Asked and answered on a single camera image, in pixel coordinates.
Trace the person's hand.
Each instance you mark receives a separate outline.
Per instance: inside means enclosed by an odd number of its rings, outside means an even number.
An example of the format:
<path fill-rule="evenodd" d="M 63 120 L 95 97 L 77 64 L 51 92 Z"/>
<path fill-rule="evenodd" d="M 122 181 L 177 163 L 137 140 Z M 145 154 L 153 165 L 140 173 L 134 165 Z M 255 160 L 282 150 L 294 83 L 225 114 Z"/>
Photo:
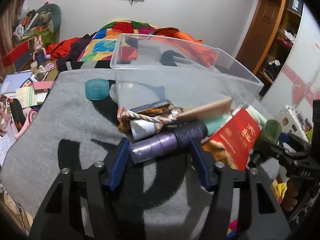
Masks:
<path fill-rule="evenodd" d="M 297 205 L 297 197 L 299 195 L 299 189 L 301 188 L 302 183 L 302 179 L 299 178 L 290 178 L 287 181 L 287 189 L 281 203 L 281 206 L 285 211 L 292 211 Z"/>

